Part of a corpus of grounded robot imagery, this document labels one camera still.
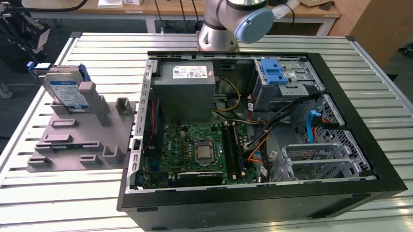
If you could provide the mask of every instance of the blue tab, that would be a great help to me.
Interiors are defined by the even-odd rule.
[[[321,113],[317,113],[315,110],[311,110],[310,113],[309,113],[309,115],[307,115],[307,121],[306,121],[306,128],[307,128],[307,134],[309,134],[310,143],[314,143],[313,124],[311,124],[311,121],[313,121],[313,117],[314,117],[314,116],[321,117]]]
[[[283,68],[275,59],[262,59],[261,68],[266,76],[266,83],[271,85],[285,85],[289,79],[283,76]]]

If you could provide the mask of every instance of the cable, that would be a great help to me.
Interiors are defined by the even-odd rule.
[[[269,136],[266,136],[266,138],[261,141],[261,143],[258,144],[258,146],[255,147],[254,151],[251,152],[250,156],[247,157],[247,161],[249,162],[262,162],[262,161],[258,161],[257,159],[251,159],[253,156],[254,156],[254,153],[258,151],[259,147],[263,145],[266,139],[267,139]]]
[[[317,134],[315,134],[315,127],[311,128],[314,143],[317,142]]]
[[[151,104],[152,104],[152,110],[151,110],[151,114],[152,114],[152,133],[150,134],[150,140],[148,140],[148,143],[147,143],[147,146],[146,146],[144,149],[148,148],[150,143],[151,143],[152,138],[154,138],[154,135],[155,135],[155,105],[154,105],[154,99],[151,100]]]
[[[9,84],[5,86],[41,86],[41,85],[36,85],[36,84]]]
[[[235,122],[242,122],[242,123],[246,123],[246,124],[255,124],[253,122],[247,122],[247,121],[243,121],[243,120],[239,120],[239,119],[231,119],[231,118],[227,118],[226,116],[223,116],[223,114],[221,114],[219,112],[213,112],[214,114],[218,115],[218,117],[221,117],[223,120],[226,121],[235,121]]]
[[[7,94],[11,90],[8,90],[7,92],[4,91],[4,88],[3,88],[3,83],[0,82],[0,90],[4,94]]]
[[[235,89],[237,94],[238,94],[238,100],[237,100],[237,104],[235,104],[233,107],[226,108],[226,109],[221,109],[221,110],[218,110],[218,109],[217,109],[217,110],[213,110],[214,112],[230,111],[230,110],[235,109],[235,108],[239,106],[239,103],[241,103],[241,93],[239,93],[239,90],[237,89],[237,87],[234,86],[234,84],[233,84],[226,78],[219,77],[219,79],[225,80],[225,81],[229,83],[229,85]]]
[[[253,111],[250,111],[250,112],[247,113],[247,121],[249,121],[249,122],[255,122],[255,123],[257,123],[258,120],[253,120],[253,119],[251,119],[251,114],[253,114]]]
[[[194,10],[195,10],[195,15],[196,15],[196,30],[199,30],[199,17],[198,17],[198,11],[196,11],[196,6],[195,6],[194,0],[192,0],[192,5],[194,5]]]
[[[277,111],[277,113],[271,116],[270,120],[266,122],[266,125],[263,126],[263,133],[258,136],[258,138],[255,138],[251,142],[249,142],[246,146],[247,147],[251,146],[254,143],[257,143],[263,138],[263,136],[266,136],[270,133],[273,129],[273,125],[291,114],[293,110],[295,109],[295,106],[299,103],[309,101],[309,100],[318,99],[319,96],[321,94],[317,93],[306,97],[299,97],[294,101],[291,101],[283,108],[281,108]]]
[[[215,159],[217,159],[217,161],[215,161],[215,162],[214,162],[214,164],[213,164],[214,166],[217,165],[217,163],[218,163],[218,160],[219,160],[217,156],[215,156]]]
[[[293,13],[293,23],[291,23],[291,27],[290,27],[290,34],[293,31],[293,27],[294,27],[294,23],[295,23],[295,13],[293,11],[293,8],[285,3],[286,7],[290,9],[291,13]]]
[[[267,170],[266,176],[263,175],[265,176],[263,182],[269,182],[270,181],[270,176],[271,176],[271,173],[270,173],[271,166],[270,166],[269,156],[266,154],[266,142],[263,143],[262,147],[259,148],[259,151],[261,151],[263,167]]]
[[[183,24],[186,25],[186,32],[187,32],[187,20],[186,20],[186,13],[183,11],[182,0],[179,0],[179,3],[180,3],[180,10],[182,10],[182,16],[183,16]]]
[[[75,10],[80,9],[84,6],[87,1],[88,0],[82,0],[79,5],[74,6],[71,8],[40,9],[40,8],[25,8],[25,7],[12,7],[12,6],[9,6],[8,9],[12,12],[68,12],[68,11],[75,11]]]
[[[163,21],[162,21],[162,18],[160,18],[160,11],[159,11],[159,7],[158,7],[158,0],[155,0],[155,6],[156,6],[158,16],[159,16],[159,20],[160,20],[160,33],[163,33]]]

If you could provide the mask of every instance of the power supply label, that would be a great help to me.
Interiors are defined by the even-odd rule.
[[[88,108],[88,103],[79,93],[79,85],[75,81],[51,81],[51,88],[61,103],[74,112],[83,112]]]
[[[207,78],[207,67],[206,66],[175,66],[172,78],[174,79]]]

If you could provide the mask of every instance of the blue hard drive label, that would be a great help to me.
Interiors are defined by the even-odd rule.
[[[51,81],[51,88],[60,102],[71,109],[71,111],[84,111],[88,103],[79,93],[79,85],[75,81]]]

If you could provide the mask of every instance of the aluminum slotted table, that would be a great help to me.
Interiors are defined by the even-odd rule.
[[[56,64],[88,68],[96,90],[108,102],[139,102],[147,51],[195,51],[191,34],[83,33],[70,38]],[[241,51],[321,53],[364,118],[408,191],[358,207],[337,218],[249,224],[196,231],[412,231],[413,105],[357,42],[344,37],[267,36],[241,44]],[[135,232],[135,222],[116,212],[122,170],[28,173],[27,160],[52,109],[40,88],[0,156],[0,227],[8,232]]]

